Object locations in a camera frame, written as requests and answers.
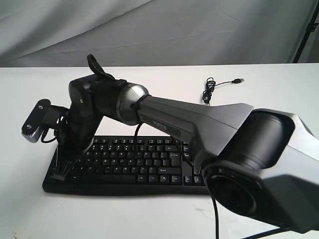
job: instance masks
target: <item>robotic arm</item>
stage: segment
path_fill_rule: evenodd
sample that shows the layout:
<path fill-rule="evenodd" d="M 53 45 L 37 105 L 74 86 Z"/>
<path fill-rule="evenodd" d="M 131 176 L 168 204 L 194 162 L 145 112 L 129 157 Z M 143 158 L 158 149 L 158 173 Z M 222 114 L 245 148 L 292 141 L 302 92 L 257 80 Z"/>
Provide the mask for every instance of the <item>robotic arm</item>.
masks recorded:
<path fill-rule="evenodd" d="M 91 146 L 103 116 L 144 122 L 190 144 L 195 174 L 227 209 L 299 233 L 319 228 L 319 140 L 297 115 L 156 98 L 115 80 L 92 55 L 88 62 L 94 74 L 70 82 L 70 109 L 39 101 L 22 127 L 26 139 L 44 141 L 54 129 L 68 166 Z"/>

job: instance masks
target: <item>space bar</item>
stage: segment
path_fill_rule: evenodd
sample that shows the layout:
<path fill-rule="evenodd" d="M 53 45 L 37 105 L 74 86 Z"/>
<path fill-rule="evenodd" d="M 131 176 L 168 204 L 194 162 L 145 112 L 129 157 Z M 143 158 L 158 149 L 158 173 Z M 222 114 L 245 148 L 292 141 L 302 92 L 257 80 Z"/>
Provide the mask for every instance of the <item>space bar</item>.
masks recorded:
<path fill-rule="evenodd" d="M 83 183 L 96 184 L 134 184 L 134 175 L 83 175 L 80 179 Z"/>

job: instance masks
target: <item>keyboard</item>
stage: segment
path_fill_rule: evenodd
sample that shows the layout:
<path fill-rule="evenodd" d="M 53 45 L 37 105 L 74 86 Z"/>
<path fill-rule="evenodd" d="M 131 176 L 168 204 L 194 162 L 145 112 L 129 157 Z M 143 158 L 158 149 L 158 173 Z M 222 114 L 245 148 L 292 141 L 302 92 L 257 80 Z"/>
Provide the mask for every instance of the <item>keyboard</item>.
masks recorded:
<path fill-rule="evenodd" d="M 192 161 L 189 145 L 176 143 Z M 54 155 L 42 187 L 45 192 L 74 195 L 209 195 L 201 175 L 193 175 L 172 138 L 138 136 L 137 153 L 133 146 L 133 136 L 95 136 L 64 181 L 51 177 Z"/>

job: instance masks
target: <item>gray fabric backdrop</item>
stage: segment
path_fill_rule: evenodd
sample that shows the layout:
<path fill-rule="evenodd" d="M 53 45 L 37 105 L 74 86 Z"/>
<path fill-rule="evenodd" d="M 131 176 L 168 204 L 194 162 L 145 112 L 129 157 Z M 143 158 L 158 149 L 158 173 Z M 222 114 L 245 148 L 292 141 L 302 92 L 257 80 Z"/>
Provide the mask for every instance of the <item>gray fabric backdrop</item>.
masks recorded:
<path fill-rule="evenodd" d="M 2 0 L 0 67 L 287 63 L 316 0 Z"/>

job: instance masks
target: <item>table surface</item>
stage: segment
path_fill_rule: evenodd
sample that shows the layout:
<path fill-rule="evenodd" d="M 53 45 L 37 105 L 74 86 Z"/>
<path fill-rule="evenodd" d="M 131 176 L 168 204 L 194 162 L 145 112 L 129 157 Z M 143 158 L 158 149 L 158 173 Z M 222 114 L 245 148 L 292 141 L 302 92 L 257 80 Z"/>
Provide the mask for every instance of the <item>table surface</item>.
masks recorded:
<path fill-rule="evenodd" d="M 248 103 L 297 113 L 318 137 L 319 64 L 224 65 L 106 68 L 116 78 L 144 85 L 153 96 L 200 104 L 206 78 L 244 78 L 216 88 L 211 104 Z M 69 107 L 68 84 L 91 74 L 89 68 L 0 68 L 1 158 L 0 238 L 214 238 L 214 212 L 208 196 L 84 197 L 48 194 L 41 184 L 55 143 L 32 144 L 21 126 L 43 98 Z M 100 135 L 133 135 L 135 127 L 104 118 Z M 164 135 L 148 125 L 139 135 Z M 220 237 L 238 239 L 273 229 L 218 205 Z M 282 238 L 318 238 L 284 233 Z"/>

